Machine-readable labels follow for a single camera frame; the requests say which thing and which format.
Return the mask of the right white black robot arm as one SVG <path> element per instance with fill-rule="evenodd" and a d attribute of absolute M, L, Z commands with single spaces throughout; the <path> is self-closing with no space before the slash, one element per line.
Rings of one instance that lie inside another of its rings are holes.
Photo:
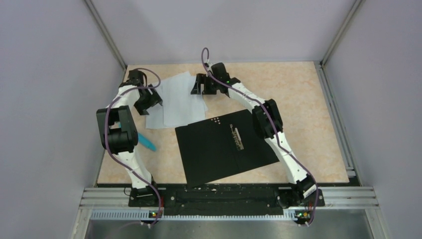
<path fill-rule="evenodd" d="M 293 201 L 298 205 L 305 205 L 312 199 L 312 195 L 319 199 L 315 178 L 298 161 L 287 141 L 276 102 L 257 96 L 239 79 L 230 77 L 223 63 L 204 63 L 203 68 L 205 73 L 197 75 L 191 94 L 215 95 L 221 92 L 242 104 L 252 115 L 253 127 L 258 137 L 265 140 L 284 164 L 293 189 Z"/>

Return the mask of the grey black folder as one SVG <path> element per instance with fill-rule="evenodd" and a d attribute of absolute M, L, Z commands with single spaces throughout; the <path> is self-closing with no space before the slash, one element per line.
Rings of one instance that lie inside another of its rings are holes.
<path fill-rule="evenodd" d="M 236 148 L 230 124 L 238 128 L 242 151 Z M 188 187 L 279 162 L 271 147 L 256 135 L 248 110 L 180 126 L 175 133 Z"/>

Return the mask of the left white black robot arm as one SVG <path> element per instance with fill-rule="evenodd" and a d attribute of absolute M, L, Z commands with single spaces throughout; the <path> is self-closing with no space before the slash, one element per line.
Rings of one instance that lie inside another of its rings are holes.
<path fill-rule="evenodd" d="M 110 157 L 127 171 L 132 196 L 140 197 L 146 205 L 153 206 L 158 203 L 160 193 L 137 150 L 139 137 L 132 115 L 132 111 L 136 111 L 140 116 L 147 116 L 150 108 L 163 105 L 156 90 L 161 83 L 148 84 L 147 73 L 157 76 L 146 68 L 130 70 L 112 102 L 97 110 L 96 117 L 101 144 Z"/>

